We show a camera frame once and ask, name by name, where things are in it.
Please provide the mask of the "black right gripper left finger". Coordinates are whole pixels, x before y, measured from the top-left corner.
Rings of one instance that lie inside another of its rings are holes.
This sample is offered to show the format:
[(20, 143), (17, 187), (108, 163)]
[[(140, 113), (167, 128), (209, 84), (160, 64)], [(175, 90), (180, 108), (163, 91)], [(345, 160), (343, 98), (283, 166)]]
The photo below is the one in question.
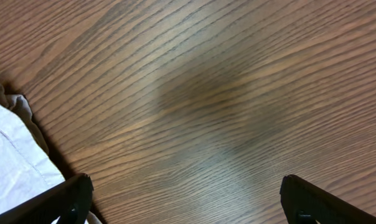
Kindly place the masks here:
[(91, 178), (78, 174), (0, 214), (0, 224), (84, 224), (92, 196)]

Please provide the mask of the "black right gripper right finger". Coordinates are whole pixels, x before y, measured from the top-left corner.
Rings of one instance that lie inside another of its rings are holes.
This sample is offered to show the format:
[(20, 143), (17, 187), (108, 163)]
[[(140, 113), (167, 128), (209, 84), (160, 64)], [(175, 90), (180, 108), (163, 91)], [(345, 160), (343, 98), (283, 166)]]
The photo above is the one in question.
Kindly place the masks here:
[(283, 177), (281, 205), (289, 224), (374, 223), (376, 217), (297, 175)]

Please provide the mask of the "beige khaki shorts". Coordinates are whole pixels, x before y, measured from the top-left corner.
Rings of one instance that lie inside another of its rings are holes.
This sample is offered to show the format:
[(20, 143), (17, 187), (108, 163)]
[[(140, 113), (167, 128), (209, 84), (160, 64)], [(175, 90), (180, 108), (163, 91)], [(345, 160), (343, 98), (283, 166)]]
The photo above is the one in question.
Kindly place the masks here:
[[(50, 160), (28, 101), (0, 84), (0, 214), (66, 180)], [(99, 222), (90, 208), (85, 223)]]

